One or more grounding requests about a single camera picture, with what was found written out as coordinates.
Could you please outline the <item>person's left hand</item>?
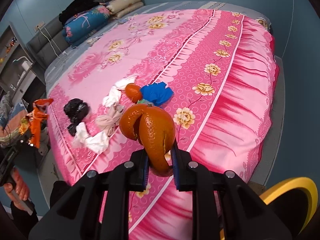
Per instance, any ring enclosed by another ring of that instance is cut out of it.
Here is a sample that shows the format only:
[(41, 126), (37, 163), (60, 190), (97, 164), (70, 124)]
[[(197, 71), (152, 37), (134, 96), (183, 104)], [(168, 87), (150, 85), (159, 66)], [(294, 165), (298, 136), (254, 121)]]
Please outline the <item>person's left hand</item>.
[(26, 211), (26, 209), (21, 204), (21, 202), (26, 201), (29, 198), (30, 196), (29, 187), (24, 182), (17, 168), (12, 169), (11, 176), (15, 181), (16, 186), (13, 189), (13, 186), (11, 183), (6, 183), (3, 185), (4, 191), (18, 209)]

